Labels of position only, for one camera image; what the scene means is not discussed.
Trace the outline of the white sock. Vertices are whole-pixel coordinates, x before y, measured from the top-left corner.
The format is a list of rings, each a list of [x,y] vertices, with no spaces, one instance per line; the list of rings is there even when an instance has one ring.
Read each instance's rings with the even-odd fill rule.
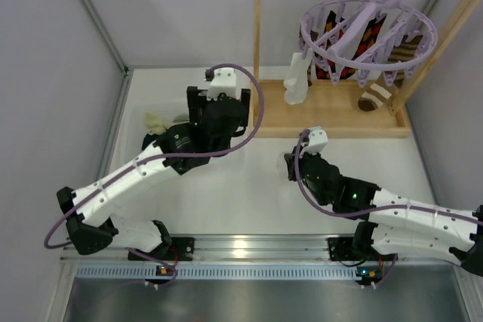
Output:
[[[283,81],[284,98],[288,105],[301,104],[305,101],[309,90],[308,71],[311,62],[312,58],[309,55],[303,57],[301,52],[293,53],[290,68]]]
[[[279,174],[279,177],[281,179],[286,179],[288,176],[288,169],[287,169],[287,164],[285,160],[285,154],[282,152],[278,157],[276,161],[276,168]]]

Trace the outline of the purple round clip hanger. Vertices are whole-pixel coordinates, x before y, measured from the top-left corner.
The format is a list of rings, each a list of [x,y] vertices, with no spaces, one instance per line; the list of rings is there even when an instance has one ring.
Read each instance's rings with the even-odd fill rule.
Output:
[[[332,84],[354,77],[359,87],[379,72],[392,85],[410,76],[434,51],[433,22],[401,0],[327,0],[301,17],[298,57]]]

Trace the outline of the brown striped sock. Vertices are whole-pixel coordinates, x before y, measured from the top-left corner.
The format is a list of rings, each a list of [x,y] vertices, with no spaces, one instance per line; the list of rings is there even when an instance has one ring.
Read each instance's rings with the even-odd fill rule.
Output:
[[[410,41],[405,36],[398,47],[392,49],[389,55],[389,63],[406,62],[414,57],[414,54],[421,42],[423,36],[414,36]],[[396,95],[397,91],[403,85],[405,80],[405,72],[403,69],[398,70],[392,85],[387,85],[384,75],[381,74],[378,79],[365,87],[361,96],[358,98],[358,108],[363,112],[373,112],[384,106],[389,100]]]

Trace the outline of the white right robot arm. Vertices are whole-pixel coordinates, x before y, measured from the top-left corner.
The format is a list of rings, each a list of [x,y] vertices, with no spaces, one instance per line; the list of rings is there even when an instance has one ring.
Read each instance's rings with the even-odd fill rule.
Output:
[[[288,179],[309,204],[333,218],[358,221],[355,252],[439,259],[482,275],[482,209],[457,210],[404,198],[375,183],[343,176],[320,154],[283,156]]]

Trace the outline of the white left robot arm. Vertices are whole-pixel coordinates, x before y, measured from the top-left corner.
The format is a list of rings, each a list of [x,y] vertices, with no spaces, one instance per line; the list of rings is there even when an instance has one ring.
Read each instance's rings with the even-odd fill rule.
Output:
[[[191,120],[175,124],[143,146],[133,161],[104,179],[80,189],[64,187],[57,200],[66,215],[66,229],[76,251],[87,256],[107,247],[130,250],[130,260],[161,259],[172,239],[163,222],[139,221],[118,214],[140,194],[169,179],[203,167],[245,133],[250,90],[239,98],[220,94],[209,100],[203,90],[188,87]]]

